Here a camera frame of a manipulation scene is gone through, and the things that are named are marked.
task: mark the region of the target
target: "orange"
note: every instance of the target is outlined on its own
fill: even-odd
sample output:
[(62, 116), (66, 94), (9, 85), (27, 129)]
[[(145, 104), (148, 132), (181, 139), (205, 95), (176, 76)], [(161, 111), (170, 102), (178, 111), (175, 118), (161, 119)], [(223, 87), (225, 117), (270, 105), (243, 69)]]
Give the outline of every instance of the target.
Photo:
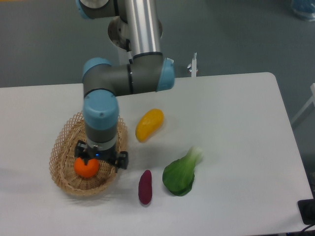
[(84, 161), (78, 157), (74, 162), (74, 171), (79, 176), (84, 178), (91, 178), (95, 176), (99, 169), (99, 162), (97, 159), (91, 159), (88, 164), (85, 165)]

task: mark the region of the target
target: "wicker basket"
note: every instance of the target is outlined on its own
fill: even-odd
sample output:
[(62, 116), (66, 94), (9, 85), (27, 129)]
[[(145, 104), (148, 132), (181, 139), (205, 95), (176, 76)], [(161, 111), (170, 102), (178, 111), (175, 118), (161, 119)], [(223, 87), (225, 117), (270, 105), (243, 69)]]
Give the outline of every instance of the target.
[[(86, 142), (82, 113), (73, 116), (64, 125), (51, 152), (49, 169), (55, 184), (64, 192), (77, 196), (90, 196), (104, 191), (115, 179), (116, 169), (100, 161), (98, 173), (92, 178), (83, 178), (74, 171), (74, 148), (78, 142)], [(127, 127), (122, 118), (117, 124), (116, 151), (127, 147)]]

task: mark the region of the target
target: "green vegetable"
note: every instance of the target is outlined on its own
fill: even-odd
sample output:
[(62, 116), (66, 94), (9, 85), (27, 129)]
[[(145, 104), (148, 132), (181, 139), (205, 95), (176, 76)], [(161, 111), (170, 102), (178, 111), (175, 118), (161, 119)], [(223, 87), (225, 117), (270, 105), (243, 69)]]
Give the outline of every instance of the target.
[(162, 177), (165, 187), (176, 196), (189, 193), (195, 177), (195, 166), (201, 159), (201, 149), (191, 147), (186, 156), (165, 167)]

